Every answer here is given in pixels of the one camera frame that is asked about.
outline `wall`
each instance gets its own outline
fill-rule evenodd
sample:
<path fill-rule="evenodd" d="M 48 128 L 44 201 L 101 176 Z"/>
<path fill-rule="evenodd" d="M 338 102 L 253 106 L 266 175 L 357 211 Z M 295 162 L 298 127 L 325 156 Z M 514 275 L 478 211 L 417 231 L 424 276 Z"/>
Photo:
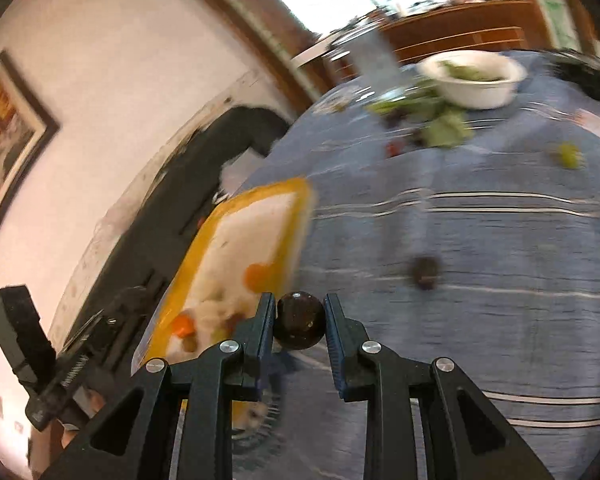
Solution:
<path fill-rule="evenodd" d="M 47 330 L 98 220 L 191 116 L 260 67 L 199 0 L 14 0 L 5 48 L 61 125 L 0 229 L 0 287 L 26 283 Z M 21 472 L 26 394 L 1 351 L 0 395 L 0 457 Z"/>

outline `black device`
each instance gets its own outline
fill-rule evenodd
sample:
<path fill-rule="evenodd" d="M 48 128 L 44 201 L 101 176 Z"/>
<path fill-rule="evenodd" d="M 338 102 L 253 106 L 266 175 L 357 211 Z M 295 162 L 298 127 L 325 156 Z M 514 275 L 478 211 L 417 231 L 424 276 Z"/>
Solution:
<path fill-rule="evenodd" d="M 303 348 L 304 342 L 307 348 L 321 338 L 320 330 L 326 332 L 340 397 L 368 402 L 365 480 L 417 478 L 413 398 L 420 403 L 430 480 L 552 478 L 458 364 L 445 357 L 432 364 L 402 358 L 370 341 L 362 323 L 344 316 L 335 294 L 320 304 L 295 292 L 278 302 L 278 316 L 273 295 L 263 294 L 256 315 L 237 326 L 233 339 L 197 359 L 147 362 L 42 479 L 230 480 L 231 400 L 260 399 L 274 332 L 283 347 L 292 342 Z M 184 399 L 175 466 L 174 434 Z"/>
<path fill-rule="evenodd" d="M 55 418 L 77 429 L 87 424 L 74 395 L 83 385 L 105 396 L 113 391 L 111 372 L 138 330 L 145 300 L 142 287 L 123 290 L 56 356 L 27 287 L 0 290 L 0 348 L 29 394 L 25 414 L 34 428 L 42 431 Z"/>

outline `framed picture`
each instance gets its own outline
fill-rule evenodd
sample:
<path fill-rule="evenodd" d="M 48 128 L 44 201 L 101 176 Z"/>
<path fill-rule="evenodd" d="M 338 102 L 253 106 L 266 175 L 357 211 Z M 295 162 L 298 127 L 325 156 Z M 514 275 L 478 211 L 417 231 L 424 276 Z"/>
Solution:
<path fill-rule="evenodd" d="M 0 222 L 36 155 L 58 130 L 18 75 L 8 54 L 0 54 Z"/>

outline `person's hand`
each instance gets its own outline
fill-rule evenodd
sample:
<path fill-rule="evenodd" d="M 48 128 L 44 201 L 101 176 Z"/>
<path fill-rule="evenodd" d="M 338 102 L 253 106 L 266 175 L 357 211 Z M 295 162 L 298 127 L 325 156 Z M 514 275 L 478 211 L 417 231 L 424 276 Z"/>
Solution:
<path fill-rule="evenodd" d="M 104 398 L 93 390 L 87 390 L 87 395 L 89 396 L 89 404 L 91 405 L 91 409 L 98 413 L 102 407 L 104 406 Z M 78 430 L 64 430 L 62 434 L 62 447 L 67 447 L 69 442 L 71 442 L 74 437 L 78 434 Z"/>

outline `blue tablecloth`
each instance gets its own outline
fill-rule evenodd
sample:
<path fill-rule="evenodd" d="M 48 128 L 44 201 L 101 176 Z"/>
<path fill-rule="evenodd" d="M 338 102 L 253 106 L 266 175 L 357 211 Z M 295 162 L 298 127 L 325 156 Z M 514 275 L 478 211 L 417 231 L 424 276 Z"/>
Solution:
<path fill-rule="evenodd" d="M 453 358 L 506 394 L 493 402 L 557 479 L 576 479 L 600 449 L 600 139 L 570 114 L 600 116 L 600 103 L 539 54 L 510 55 L 529 78 L 512 105 L 469 113 L 464 146 L 386 158 L 404 131 L 360 104 L 312 109 L 244 189 L 306 176 L 319 202 L 294 288 L 337 292 L 346 316 L 405 357 Z M 586 167 L 557 165 L 561 142 Z M 420 254 L 443 266 L 430 292 L 407 277 Z M 362 478 L 365 406 L 338 398 L 323 344 L 293 359 L 262 439 L 234 453 L 235 479 Z"/>

